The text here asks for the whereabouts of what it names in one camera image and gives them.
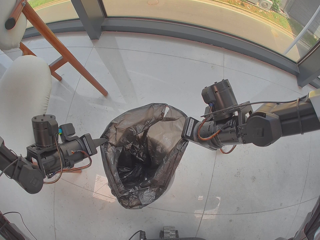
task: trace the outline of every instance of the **black plastic bag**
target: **black plastic bag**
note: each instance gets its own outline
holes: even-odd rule
[[[163,103],[129,110],[106,127],[101,148],[111,193],[127,209],[141,209],[167,189],[188,141],[186,114]]]

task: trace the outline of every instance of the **chair backrest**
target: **chair backrest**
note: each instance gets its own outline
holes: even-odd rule
[[[5,28],[6,20],[16,4],[16,0],[0,0],[0,49],[10,50],[18,48],[26,30],[27,19],[22,13],[13,29]]]
[[[34,143],[31,118],[46,113],[51,81],[48,64],[33,55],[18,57],[0,79],[0,136],[18,155]]]

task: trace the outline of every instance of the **white pipe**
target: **white pipe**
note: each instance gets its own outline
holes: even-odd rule
[[[314,15],[312,16],[312,18],[309,20],[309,22],[306,24],[306,26],[303,28],[303,30],[301,30],[301,32],[297,35],[297,37],[293,40],[293,42],[289,45],[289,47],[284,51],[283,55],[286,55],[291,49],[292,47],[294,47],[294,45],[302,38],[302,36],[304,35],[304,33],[306,33],[306,31],[308,30],[308,28],[311,26],[311,24],[313,23],[313,21],[315,20],[315,18],[318,16],[318,13],[320,12],[320,5],[318,7],[318,9],[315,11]]]

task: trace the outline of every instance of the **asphalt road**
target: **asphalt road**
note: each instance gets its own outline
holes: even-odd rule
[[[109,16],[142,16],[190,22],[238,35],[282,53],[293,41],[291,36],[248,15],[197,0],[103,0]],[[44,22],[77,18],[70,1],[37,10]],[[307,52],[302,44],[287,56],[298,60]]]

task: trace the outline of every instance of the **white label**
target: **white label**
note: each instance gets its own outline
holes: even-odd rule
[[[188,125],[188,130],[187,130],[187,132],[186,132],[186,135],[187,136],[191,136],[191,133],[192,133],[192,127],[193,127],[193,123],[194,123],[195,121],[192,119],[192,118],[190,118],[190,122],[189,122],[189,125]]]
[[[92,153],[91,153],[91,150],[90,150],[90,148],[89,148],[87,139],[86,139],[85,137],[83,137],[83,142],[84,142],[84,144],[85,144],[85,146],[86,146],[86,148],[87,148],[87,150],[88,150],[89,155],[92,154]]]

